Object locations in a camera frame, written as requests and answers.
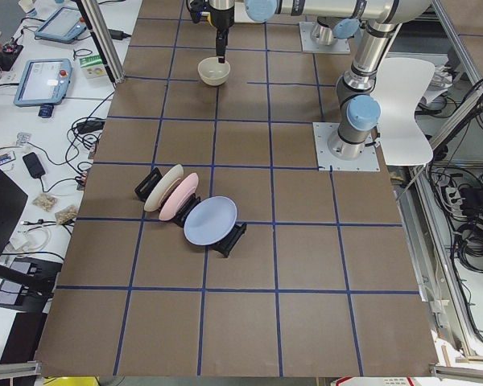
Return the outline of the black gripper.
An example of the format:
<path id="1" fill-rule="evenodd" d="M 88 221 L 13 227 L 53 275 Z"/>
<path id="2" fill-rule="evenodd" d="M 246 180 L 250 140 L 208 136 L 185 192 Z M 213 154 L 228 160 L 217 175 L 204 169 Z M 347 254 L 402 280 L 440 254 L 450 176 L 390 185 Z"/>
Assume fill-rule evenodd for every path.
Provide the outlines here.
<path id="1" fill-rule="evenodd" d="M 225 41 L 229 29 L 234 24 L 234 0 L 209 0 L 209 17 L 211 25 L 217 29 L 216 56 L 219 64 L 225 63 Z"/>

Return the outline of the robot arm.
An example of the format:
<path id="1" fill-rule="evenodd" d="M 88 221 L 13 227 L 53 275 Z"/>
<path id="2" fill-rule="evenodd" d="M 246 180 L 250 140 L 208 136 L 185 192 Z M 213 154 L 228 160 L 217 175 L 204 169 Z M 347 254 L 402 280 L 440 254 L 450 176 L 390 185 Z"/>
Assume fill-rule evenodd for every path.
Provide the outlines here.
<path id="1" fill-rule="evenodd" d="M 328 148 L 336 157 L 345 160 L 358 158 L 381 114 L 378 102 L 369 95 L 374 89 L 378 67 L 398 27 L 420 16 L 430 2 L 245 1 L 244 4 L 249 17 L 257 23 L 264 23 L 276 14 L 366 21 L 351 68 L 336 84 L 341 123 L 328 139 Z"/>

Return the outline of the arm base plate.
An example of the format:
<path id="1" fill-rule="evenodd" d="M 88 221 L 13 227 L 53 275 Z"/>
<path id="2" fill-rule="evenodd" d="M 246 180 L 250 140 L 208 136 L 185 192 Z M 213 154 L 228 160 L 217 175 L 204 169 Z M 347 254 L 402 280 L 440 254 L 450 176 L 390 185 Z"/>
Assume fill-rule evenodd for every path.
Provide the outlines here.
<path id="1" fill-rule="evenodd" d="M 379 172 L 371 133 L 360 144 L 344 142 L 336 122 L 313 122 L 313 137 L 319 171 Z"/>
<path id="2" fill-rule="evenodd" d="M 302 52 L 329 55 L 350 53 L 347 39 L 337 39 L 329 27 L 318 22 L 300 22 L 299 34 Z"/>

